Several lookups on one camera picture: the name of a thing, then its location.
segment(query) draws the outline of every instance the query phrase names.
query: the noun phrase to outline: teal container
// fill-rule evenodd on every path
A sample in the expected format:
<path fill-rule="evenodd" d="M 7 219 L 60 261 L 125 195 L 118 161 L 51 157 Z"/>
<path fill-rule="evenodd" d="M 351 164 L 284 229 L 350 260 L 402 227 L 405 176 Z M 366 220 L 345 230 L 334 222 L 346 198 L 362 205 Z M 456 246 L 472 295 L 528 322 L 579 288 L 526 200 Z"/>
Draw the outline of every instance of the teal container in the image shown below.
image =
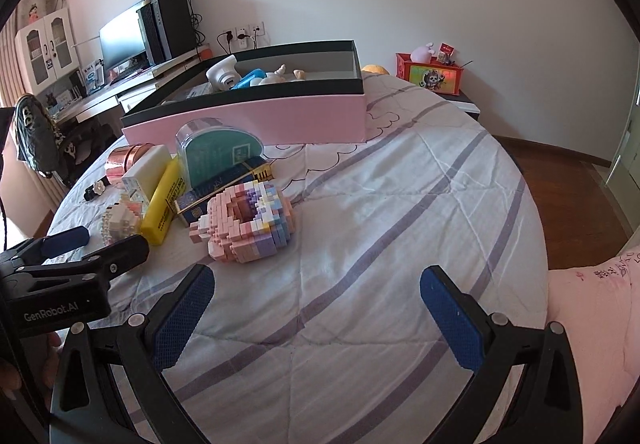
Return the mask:
<path fill-rule="evenodd" d="M 264 151 L 255 135 L 224 126 L 213 118 L 188 122 L 175 137 L 189 188 L 251 157 L 262 156 Z"/>

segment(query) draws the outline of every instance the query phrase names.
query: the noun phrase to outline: yellow bottle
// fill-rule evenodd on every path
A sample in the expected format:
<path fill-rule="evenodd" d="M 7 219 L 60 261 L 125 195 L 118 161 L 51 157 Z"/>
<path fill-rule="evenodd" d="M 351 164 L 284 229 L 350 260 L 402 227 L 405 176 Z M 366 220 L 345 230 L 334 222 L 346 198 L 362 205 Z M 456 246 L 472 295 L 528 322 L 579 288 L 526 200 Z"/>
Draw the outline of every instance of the yellow bottle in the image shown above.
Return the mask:
<path fill-rule="evenodd" d="M 152 246 L 159 246 L 164 242 L 175 215 L 174 201 L 184 193 L 185 188 L 182 165 L 178 157 L 175 157 L 164 170 L 140 225 L 140 234 Z"/>

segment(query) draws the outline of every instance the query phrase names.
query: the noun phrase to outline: white box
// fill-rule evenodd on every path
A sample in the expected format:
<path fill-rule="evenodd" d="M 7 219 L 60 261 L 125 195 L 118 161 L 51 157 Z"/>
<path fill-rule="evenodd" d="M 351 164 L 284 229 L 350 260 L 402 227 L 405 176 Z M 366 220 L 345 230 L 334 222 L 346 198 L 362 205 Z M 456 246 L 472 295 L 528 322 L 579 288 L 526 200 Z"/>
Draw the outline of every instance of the white box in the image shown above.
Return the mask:
<path fill-rule="evenodd" d="M 149 206 L 151 197 L 158 187 L 166 166 L 171 162 L 171 154 L 164 144 L 150 148 L 122 177 L 131 200 Z"/>

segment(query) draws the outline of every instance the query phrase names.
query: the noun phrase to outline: nightstand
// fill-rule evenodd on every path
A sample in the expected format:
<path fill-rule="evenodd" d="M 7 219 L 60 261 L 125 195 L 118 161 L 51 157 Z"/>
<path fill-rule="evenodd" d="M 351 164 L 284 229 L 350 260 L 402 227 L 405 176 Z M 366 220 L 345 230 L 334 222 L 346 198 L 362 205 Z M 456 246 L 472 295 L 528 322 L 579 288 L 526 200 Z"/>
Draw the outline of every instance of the nightstand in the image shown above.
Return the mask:
<path fill-rule="evenodd" d="M 460 110 L 466 112 L 467 115 L 473 117 L 473 119 L 478 120 L 480 117 L 480 108 L 476 106 L 476 104 L 468 98 L 468 96 L 460 90 L 459 96 L 451 96 L 449 94 L 438 94 L 441 98 L 446 99 L 447 101 L 451 101 L 455 104 Z"/>

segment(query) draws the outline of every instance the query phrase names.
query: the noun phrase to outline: pink building blocks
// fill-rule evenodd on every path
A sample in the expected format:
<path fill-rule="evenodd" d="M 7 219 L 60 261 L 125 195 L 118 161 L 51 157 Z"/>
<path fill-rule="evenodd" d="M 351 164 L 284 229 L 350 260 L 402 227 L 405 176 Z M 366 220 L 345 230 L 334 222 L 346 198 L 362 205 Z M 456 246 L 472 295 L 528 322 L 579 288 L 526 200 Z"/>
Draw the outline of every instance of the pink building blocks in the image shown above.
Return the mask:
<path fill-rule="evenodd" d="M 190 226 L 196 244 L 208 242 L 218 262 L 252 262 L 286 247 L 295 230 L 293 208 L 270 182 L 254 180 L 225 189 Z"/>

